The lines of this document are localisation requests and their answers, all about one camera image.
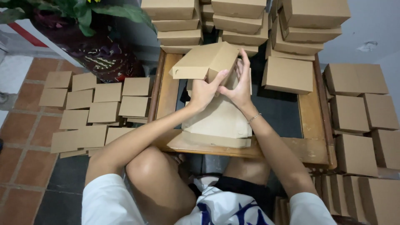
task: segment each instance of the hand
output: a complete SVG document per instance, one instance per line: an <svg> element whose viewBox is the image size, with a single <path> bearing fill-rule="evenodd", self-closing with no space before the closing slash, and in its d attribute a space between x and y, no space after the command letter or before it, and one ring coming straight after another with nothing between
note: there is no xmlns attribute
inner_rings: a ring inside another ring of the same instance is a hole
<svg viewBox="0 0 400 225"><path fill-rule="evenodd" d="M215 79L208 84L205 80L194 79L192 97L188 106L195 107L198 112L203 111L206 106L214 98L215 92L217 92L218 86L228 75L228 70L220 71Z"/></svg>
<svg viewBox="0 0 400 225"><path fill-rule="evenodd" d="M251 104L250 99L250 61L244 49L240 49L242 59L237 59L236 73L239 83L234 90L228 90L224 86L218 87L218 92L227 96L240 110Z"/></svg>

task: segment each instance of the t-shirt sleeve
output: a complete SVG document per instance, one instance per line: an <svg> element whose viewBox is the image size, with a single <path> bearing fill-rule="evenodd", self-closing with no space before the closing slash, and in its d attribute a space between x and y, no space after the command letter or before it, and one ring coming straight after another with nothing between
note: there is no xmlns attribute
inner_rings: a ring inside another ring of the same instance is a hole
<svg viewBox="0 0 400 225"><path fill-rule="evenodd" d="M298 193L290 199L290 224L336 225L324 202L315 194Z"/></svg>
<svg viewBox="0 0 400 225"><path fill-rule="evenodd" d="M144 225L138 207L119 175L100 176L83 190L82 225L92 224Z"/></svg>

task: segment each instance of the leg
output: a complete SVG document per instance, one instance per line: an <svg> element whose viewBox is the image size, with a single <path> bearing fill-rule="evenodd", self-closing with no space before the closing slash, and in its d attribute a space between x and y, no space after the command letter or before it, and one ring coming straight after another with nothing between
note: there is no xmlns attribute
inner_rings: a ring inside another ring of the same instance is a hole
<svg viewBox="0 0 400 225"><path fill-rule="evenodd" d="M178 164L148 147L126 166L140 212L151 225L174 224L196 205L192 190L178 174Z"/></svg>
<svg viewBox="0 0 400 225"><path fill-rule="evenodd" d="M271 168L265 160L231 157L224 176L266 185Z"/></svg>

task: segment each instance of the terracotta floor tile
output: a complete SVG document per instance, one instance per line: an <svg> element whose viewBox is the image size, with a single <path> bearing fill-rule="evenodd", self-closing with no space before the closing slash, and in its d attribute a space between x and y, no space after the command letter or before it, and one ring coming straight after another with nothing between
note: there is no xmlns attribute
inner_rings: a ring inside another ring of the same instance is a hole
<svg viewBox="0 0 400 225"><path fill-rule="evenodd" d="M49 72L56 71L58 62L58 59L53 58L34 58L26 79L46 80Z"/></svg>
<svg viewBox="0 0 400 225"><path fill-rule="evenodd" d="M49 152L28 150L14 183L46 187L56 156Z"/></svg>
<svg viewBox="0 0 400 225"><path fill-rule="evenodd" d="M44 85L23 83L14 109L39 112L39 101Z"/></svg>
<svg viewBox="0 0 400 225"><path fill-rule="evenodd" d="M3 197L4 192L6 192L7 188L6 187L0 187L0 200Z"/></svg>
<svg viewBox="0 0 400 225"><path fill-rule="evenodd" d="M53 133L60 131L61 117L42 116L30 145L51 147Z"/></svg>
<svg viewBox="0 0 400 225"><path fill-rule="evenodd" d="M17 167L22 149L5 147L0 154L0 183L8 183Z"/></svg>
<svg viewBox="0 0 400 225"><path fill-rule="evenodd" d="M25 144L36 115L10 112L0 131L0 138L6 143Z"/></svg>
<svg viewBox="0 0 400 225"><path fill-rule="evenodd" d="M72 65L67 60L62 60L60 71L72 71L75 74L82 74L83 73L82 68L79 68L79 67L76 67L76 66Z"/></svg>
<svg viewBox="0 0 400 225"><path fill-rule="evenodd" d="M0 224L31 225L41 197L42 193L39 191L11 189L3 213L0 215Z"/></svg>
<svg viewBox="0 0 400 225"><path fill-rule="evenodd" d="M49 108L49 107L45 107L44 108L44 112L45 113L58 113L58 114L63 114L64 110L60 110L57 108Z"/></svg>

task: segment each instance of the black shorts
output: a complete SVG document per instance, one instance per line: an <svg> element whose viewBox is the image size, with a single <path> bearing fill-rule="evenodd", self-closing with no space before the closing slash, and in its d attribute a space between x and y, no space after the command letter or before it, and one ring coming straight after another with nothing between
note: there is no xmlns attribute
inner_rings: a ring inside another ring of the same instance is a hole
<svg viewBox="0 0 400 225"><path fill-rule="evenodd" d="M189 187L193 190L197 198L201 196L202 193L194 184L189 185ZM214 187L222 191L229 191L254 198L264 213L272 218L275 196L271 195L270 189L265 185L258 185L241 179L222 176Z"/></svg>

